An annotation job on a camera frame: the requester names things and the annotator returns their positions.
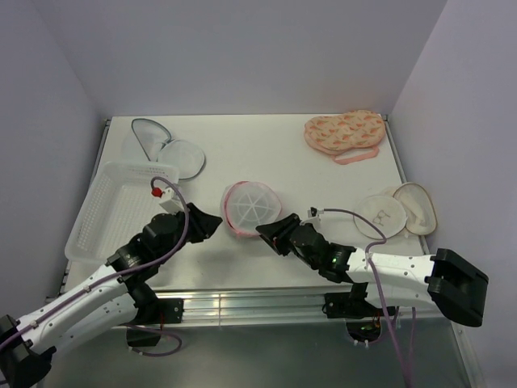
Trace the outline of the pink trimmed mesh laundry bag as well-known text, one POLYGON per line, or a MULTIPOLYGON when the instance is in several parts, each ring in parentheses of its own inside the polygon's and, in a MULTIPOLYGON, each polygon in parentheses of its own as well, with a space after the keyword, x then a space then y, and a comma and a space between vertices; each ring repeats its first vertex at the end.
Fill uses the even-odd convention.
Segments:
POLYGON ((223 221, 237 237, 254 238, 256 227, 275 222, 282 211, 277 194, 266 184, 239 181, 228 186, 220 202, 223 221))

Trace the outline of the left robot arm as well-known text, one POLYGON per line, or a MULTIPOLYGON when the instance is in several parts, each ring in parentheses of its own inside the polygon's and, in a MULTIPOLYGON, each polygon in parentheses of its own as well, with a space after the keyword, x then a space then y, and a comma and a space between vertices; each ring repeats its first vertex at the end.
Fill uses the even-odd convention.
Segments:
POLYGON ((1 317, 1 373, 9 387, 32 387, 48 374, 52 359, 114 326, 147 323, 158 299, 147 280, 187 243, 213 236, 221 217, 189 203, 160 213, 74 289, 20 318, 1 317))

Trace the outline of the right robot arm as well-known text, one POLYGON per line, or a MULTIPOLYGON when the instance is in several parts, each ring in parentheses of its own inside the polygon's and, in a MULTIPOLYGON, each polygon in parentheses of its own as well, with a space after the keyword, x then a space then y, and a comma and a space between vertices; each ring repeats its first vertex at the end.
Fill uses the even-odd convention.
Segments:
POLYGON ((453 250, 420 256, 365 252, 326 241, 295 213, 256 230, 276 254, 294 254, 321 277, 351 284, 350 292, 326 299, 330 318, 367 318, 415 307, 436 308, 466 327, 482 325, 489 277, 453 250))

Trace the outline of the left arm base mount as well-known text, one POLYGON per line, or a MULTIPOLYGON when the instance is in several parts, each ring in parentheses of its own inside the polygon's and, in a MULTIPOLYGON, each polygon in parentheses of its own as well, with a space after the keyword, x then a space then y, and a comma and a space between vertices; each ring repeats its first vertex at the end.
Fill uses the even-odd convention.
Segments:
POLYGON ((178 324, 182 321, 184 300, 181 298, 157 299, 139 309, 137 316, 126 324, 126 341, 128 346, 144 356, 159 357, 178 352, 182 347, 182 340, 172 331, 165 329, 166 323, 178 324), (152 353, 143 348, 152 348, 158 345, 161 339, 172 338, 176 341, 176 348, 164 353, 152 353))

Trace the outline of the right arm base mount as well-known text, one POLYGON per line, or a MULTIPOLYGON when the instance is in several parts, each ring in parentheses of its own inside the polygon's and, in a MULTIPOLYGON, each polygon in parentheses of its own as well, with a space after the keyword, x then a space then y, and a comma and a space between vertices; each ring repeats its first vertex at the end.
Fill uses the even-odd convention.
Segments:
POLYGON ((352 341, 366 344, 381 337, 383 310, 353 296, 352 292, 326 293, 322 313, 328 319, 345 319, 347 334, 352 341))

